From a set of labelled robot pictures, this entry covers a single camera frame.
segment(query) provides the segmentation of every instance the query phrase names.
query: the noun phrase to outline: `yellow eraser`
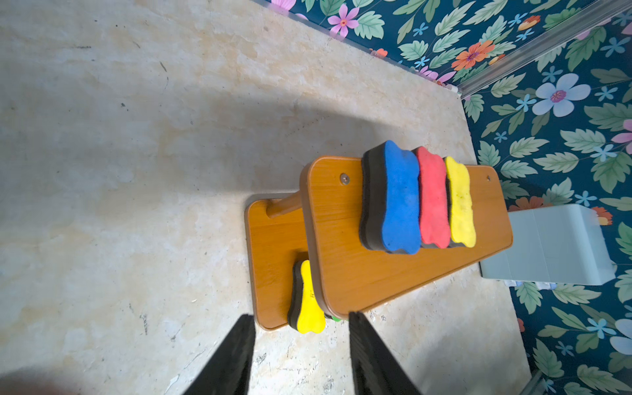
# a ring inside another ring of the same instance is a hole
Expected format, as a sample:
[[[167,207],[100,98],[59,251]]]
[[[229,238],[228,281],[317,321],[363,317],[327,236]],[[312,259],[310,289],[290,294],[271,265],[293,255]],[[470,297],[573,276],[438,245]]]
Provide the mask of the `yellow eraser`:
[[[464,164],[446,157],[450,198],[450,234],[452,241],[466,247],[476,245],[476,229],[470,195],[470,172]]]
[[[314,296],[310,261],[297,262],[293,272],[294,284],[288,322],[300,333],[321,333],[325,329],[325,313]]]

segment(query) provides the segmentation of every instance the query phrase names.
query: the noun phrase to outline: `blue flower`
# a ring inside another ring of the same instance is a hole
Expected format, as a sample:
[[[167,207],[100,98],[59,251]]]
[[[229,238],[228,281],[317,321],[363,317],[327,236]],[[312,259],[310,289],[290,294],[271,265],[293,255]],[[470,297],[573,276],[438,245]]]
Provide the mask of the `blue flower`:
[[[516,36],[516,41],[526,40],[526,36],[531,35],[531,34],[533,34],[533,30],[531,28],[528,28],[525,30],[524,33]]]
[[[526,17],[526,13],[522,15],[516,14],[516,17],[509,21],[509,27],[512,27],[513,25],[519,25],[520,23],[522,23],[522,18],[524,17]]]
[[[553,392],[554,394],[557,392],[555,389],[553,389],[553,380],[542,379],[542,381],[544,381],[544,385],[546,386],[547,392]]]
[[[516,100],[516,102],[519,104],[519,106],[516,107],[516,110],[520,111],[520,109],[522,108],[524,112],[528,112],[529,111],[529,105],[530,104],[534,104],[536,101],[538,101],[536,99],[529,100],[530,97],[531,97],[530,94],[526,94],[524,99]]]
[[[588,329],[590,332],[597,332],[597,337],[600,339],[605,339],[604,332],[608,333],[609,335],[617,334],[617,332],[615,332],[614,330],[605,327],[608,324],[605,319],[600,319],[599,322],[595,322],[595,320],[589,318],[588,322],[592,326],[588,326],[586,327],[586,329]]]
[[[555,82],[556,80],[556,75],[560,75],[561,73],[564,73],[564,70],[555,70],[555,66],[551,66],[550,69],[548,71],[545,71],[542,73],[542,75],[544,76],[544,79],[542,80],[542,82]]]
[[[419,29],[413,29],[413,37],[416,35],[422,35],[424,30],[428,30],[428,26],[426,26],[425,22],[422,22],[422,24],[419,25]]]
[[[586,207],[590,206],[590,202],[589,200],[597,200],[596,197],[594,196],[588,196],[588,191],[584,191],[584,193],[582,193],[581,195],[575,195],[575,198],[577,198],[577,204],[583,204]]]
[[[573,350],[573,346],[568,345],[565,346],[564,343],[562,343],[561,341],[557,342],[559,344],[559,346],[555,346],[555,348],[562,350],[562,355],[570,355],[570,356],[575,356],[575,354],[572,353]]]
[[[604,101],[604,99],[612,100],[614,99],[612,94],[618,90],[619,88],[608,89],[608,87],[601,87],[601,92],[597,92],[595,96],[601,96],[599,97],[600,102]]]
[[[502,143],[503,140],[507,140],[507,131],[503,131],[502,134],[496,132],[496,137],[494,137],[494,140],[498,140],[499,143]]]
[[[425,56],[422,57],[421,59],[419,59],[418,61],[415,62],[415,67],[423,67],[426,65],[426,62],[429,61],[430,59],[426,58]]]
[[[614,158],[615,156],[617,156],[616,152],[610,152],[610,150],[613,147],[614,147],[614,144],[608,144],[604,148],[595,147],[593,148],[593,151],[595,151],[595,153],[592,154],[590,157],[599,158],[602,162],[605,162],[605,160],[608,159],[608,157]]]
[[[629,9],[625,14],[618,14],[616,18],[617,19],[612,22],[613,25],[625,26],[629,21],[632,21],[632,9]]]
[[[621,39],[621,41],[617,41],[616,37],[611,37],[610,40],[608,40],[610,45],[601,47],[600,51],[608,51],[605,53],[605,56],[607,58],[609,58],[610,55],[612,55],[612,53],[615,51],[618,54],[622,54],[626,51],[626,49],[623,47],[623,44],[627,44],[629,41],[630,41],[629,37],[626,37],[625,39]]]

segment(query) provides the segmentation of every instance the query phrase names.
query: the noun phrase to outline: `red eraser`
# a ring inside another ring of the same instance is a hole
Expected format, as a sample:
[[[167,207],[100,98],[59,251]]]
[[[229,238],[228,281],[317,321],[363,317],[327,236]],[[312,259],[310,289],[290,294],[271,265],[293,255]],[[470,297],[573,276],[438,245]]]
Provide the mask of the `red eraser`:
[[[419,230],[422,242],[447,248],[450,223],[447,217],[446,163],[425,147],[413,151],[419,161]]]

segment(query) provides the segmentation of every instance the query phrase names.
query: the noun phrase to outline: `wooden board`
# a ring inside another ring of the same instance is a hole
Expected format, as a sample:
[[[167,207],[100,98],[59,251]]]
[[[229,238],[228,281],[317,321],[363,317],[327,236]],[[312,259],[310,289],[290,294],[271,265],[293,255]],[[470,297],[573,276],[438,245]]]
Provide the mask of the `wooden board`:
[[[513,234],[496,171],[488,166],[468,166],[468,171],[476,246],[392,255],[360,244],[360,159],[320,157],[306,166],[301,197],[314,291],[325,313],[347,319],[350,311],[368,310],[509,248]],[[340,182],[343,173],[348,185]]]
[[[288,324],[292,266],[308,257],[303,211],[271,219],[268,202],[257,200],[246,209],[246,233],[255,318],[271,331]]]

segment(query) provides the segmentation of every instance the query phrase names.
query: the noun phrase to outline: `stone floor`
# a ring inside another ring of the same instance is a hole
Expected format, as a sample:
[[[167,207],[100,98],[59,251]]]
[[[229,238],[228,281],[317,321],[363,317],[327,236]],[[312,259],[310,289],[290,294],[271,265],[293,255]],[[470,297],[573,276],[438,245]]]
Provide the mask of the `stone floor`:
[[[180,393],[252,312],[249,196],[389,138],[475,163],[457,95],[249,0],[6,0],[0,38],[0,393]],[[368,316],[426,395],[529,378],[476,265]],[[253,394],[353,393],[344,322],[254,358]]]

